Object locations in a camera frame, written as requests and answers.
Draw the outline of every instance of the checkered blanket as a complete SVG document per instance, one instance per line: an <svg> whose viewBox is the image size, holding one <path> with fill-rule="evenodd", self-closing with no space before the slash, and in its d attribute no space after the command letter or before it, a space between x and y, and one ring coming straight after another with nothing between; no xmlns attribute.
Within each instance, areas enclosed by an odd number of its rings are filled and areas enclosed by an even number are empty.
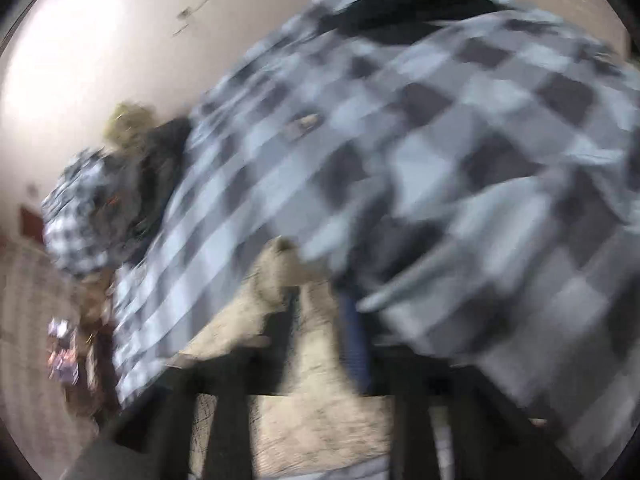
<svg viewBox="0 0 640 480"><path fill-rule="evenodd" d="M351 273L396 339L477 364L599 478L640 420L637 75L538 10L411 46L316 33L353 1L314 0L193 111L161 233L118 274L120 397L286 235Z"/></svg>

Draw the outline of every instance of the yellow-green object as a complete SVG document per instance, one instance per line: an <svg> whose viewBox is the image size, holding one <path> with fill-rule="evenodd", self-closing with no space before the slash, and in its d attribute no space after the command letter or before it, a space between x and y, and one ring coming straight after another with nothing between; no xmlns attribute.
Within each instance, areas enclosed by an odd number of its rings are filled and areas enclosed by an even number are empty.
<svg viewBox="0 0 640 480"><path fill-rule="evenodd" d="M107 122L104 139L124 152L140 153L145 147L146 132L155 126L152 107L119 103Z"/></svg>

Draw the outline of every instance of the beige wall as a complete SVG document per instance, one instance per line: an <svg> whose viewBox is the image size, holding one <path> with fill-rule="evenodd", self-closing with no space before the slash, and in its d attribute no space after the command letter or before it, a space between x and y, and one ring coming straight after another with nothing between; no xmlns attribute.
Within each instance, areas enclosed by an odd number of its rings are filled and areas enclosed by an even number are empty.
<svg viewBox="0 0 640 480"><path fill-rule="evenodd" d="M170 118L308 2L208 0L174 36L178 13L203 1L37 1L0 58L0 225L9 234L17 205L39 208L66 161L100 143L118 102Z"/></svg>

